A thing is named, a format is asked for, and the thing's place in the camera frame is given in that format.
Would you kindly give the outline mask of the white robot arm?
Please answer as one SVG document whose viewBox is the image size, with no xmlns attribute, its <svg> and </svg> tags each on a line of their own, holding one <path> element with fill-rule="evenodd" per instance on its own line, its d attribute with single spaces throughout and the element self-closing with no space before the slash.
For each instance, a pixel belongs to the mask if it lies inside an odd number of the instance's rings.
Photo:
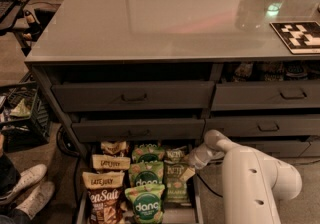
<svg viewBox="0 0 320 224">
<path fill-rule="evenodd" d="M 255 148 L 240 145 L 217 130 L 187 156 L 200 170 L 221 158 L 225 224 L 281 224 L 276 202 L 296 198 L 302 178 L 291 164 Z"/>
</svg>

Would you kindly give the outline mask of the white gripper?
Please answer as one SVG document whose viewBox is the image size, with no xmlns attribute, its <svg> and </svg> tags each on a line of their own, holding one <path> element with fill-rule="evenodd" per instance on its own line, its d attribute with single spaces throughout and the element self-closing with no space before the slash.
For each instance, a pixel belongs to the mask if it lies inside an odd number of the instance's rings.
<svg viewBox="0 0 320 224">
<path fill-rule="evenodd" d="M 188 164 L 191 167 L 188 167 L 179 177 L 179 180 L 182 182 L 187 182 L 192 178 L 197 170 L 203 169 L 208 165 L 212 160 L 218 160 L 224 157 L 222 151 L 212 149 L 206 144 L 201 144 L 200 146 L 191 150 L 188 156 Z"/>
</svg>

